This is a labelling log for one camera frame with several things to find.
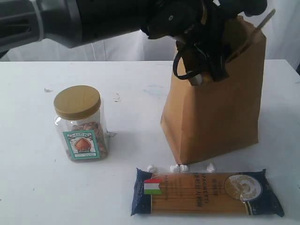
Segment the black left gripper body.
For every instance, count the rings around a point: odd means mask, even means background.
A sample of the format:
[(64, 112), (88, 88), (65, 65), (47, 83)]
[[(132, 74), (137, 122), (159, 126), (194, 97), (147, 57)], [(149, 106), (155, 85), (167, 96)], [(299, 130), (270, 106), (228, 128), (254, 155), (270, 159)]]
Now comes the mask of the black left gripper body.
[[(173, 37), (178, 43), (178, 53), (173, 61), (174, 75), (187, 80), (207, 72), (215, 82), (226, 79), (222, 36), (225, 23), (234, 18), (234, 5), (174, 4), (173, 9)], [(179, 60), (187, 53), (196, 58), (196, 68), (179, 75)]]

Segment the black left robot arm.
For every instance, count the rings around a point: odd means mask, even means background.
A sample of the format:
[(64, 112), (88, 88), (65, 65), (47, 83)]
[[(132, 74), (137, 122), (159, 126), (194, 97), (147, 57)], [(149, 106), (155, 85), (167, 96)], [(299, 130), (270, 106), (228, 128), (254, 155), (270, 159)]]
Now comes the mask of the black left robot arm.
[(185, 53), (196, 57), (196, 68), (179, 79), (208, 73), (218, 82), (228, 77), (225, 23), (266, 8), (265, 0), (3, 0), (0, 54), (43, 39), (74, 48), (141, 30), (151, 40), (176, 40), (174, 73)]

